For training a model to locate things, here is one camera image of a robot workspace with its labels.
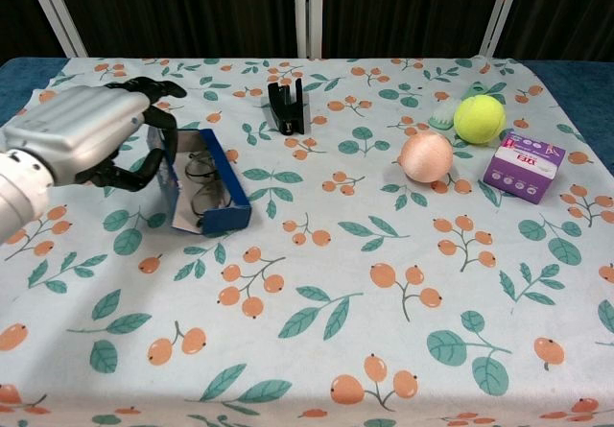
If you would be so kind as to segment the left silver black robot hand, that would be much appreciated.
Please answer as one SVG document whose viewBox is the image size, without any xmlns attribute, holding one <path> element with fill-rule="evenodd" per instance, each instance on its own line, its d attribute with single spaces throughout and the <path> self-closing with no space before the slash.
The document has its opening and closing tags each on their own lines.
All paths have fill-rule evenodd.
<svg viewBox="0 0 614 427">
<path fill-rule="evenodd" d="M 187 92 L 177 83 L 136 77 L 122 83 L 79 85 L 11 119 L 6 145 L 39 159 L 56 186 L 83 184 L 137 192 L 155 177 L 165 158 L 177 152 L 177 120 L 156 103 Z M 121 146 L 147 125 L 159 130 L 163 144 L 150 149 L 135 171 L 118 167 Z"/>
</svg>

